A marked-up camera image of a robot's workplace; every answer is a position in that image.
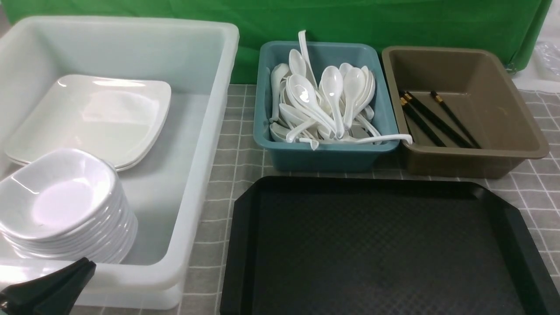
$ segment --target green cloth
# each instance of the green cloth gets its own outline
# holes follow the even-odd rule
[[[526,67],[552,0],[3,0],[11,22],[32,15],[110,15],[230,22],[239,28],[232,83],[254,84],[272,40],[479,48]]]

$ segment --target black serving tray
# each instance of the black serving tray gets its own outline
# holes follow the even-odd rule
[[[236,202],[222,315],[560,314],[519,210],[469,182],[266,177]]]

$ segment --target teal plastic tray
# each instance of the teal plastic tray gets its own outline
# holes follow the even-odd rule
[[[371,106],[375,111],[373,125],[382,135],[398,133],[393,106],[379,57],[375,50],[362,44],[308,43],[309,58],[317,81],[327,66],[348,62],[355,67],[367,66],[375,76],[376,92]],[[294,172],[363,172],[371,169],[381,154],[392,152],[399,141],[380,145],[321,144],[312,151],[307,143],[275,142],[270,136],[268,119],[272,114],[270,72],[280,63],[288,63],[291,49],[300,49],[296,41],[271,41],[260,49],[256,86],[255,142],[268,150],[274,168]]]

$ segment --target stack of white bowls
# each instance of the stack of white bowls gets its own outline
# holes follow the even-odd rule
[[[137,230],[115,169],[83,151],[53,151],[0,182],[0,231],[22,258],[119,263]]]

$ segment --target black chopstick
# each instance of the black chopstick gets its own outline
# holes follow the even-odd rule
[[[447,106],[444,100],[435,92],[431,91],[430,95],[432,95],[433,99],[440,105],[440,107],[445,111],[445,113],[451,118],[451,120],[461,129],[461,131],[466,135],[466,137],[470,140],[470,142],[474,145],[475,148],[481,149],[478,142],[474,139],[473,135],[465,128],[465,126],[461,123],[461,121],[455,116],[453,111]]]
[[[400,104],[403,107],[404,113],[412,119],[412,121],[430,138],[430,140],[439,147],[445,147],[445,143],[441,141],[441,139],[430,129],[428,124],[414,111],[412,107],[410,107],[410,103],[407,102],[404,98],[400,98]]]
[[[415,98],[409,92],[403,92],[403,96],[406,101],[408,101],[412,107],[419,111],[426,119],[428,119],[436,128],[441,130],[449,139],[451,139],[457,146],[465,149],[472,149],[473,146],[455,130],[453,130],[449,125],[447,125],[441,118],[429,110],[422,102]]]

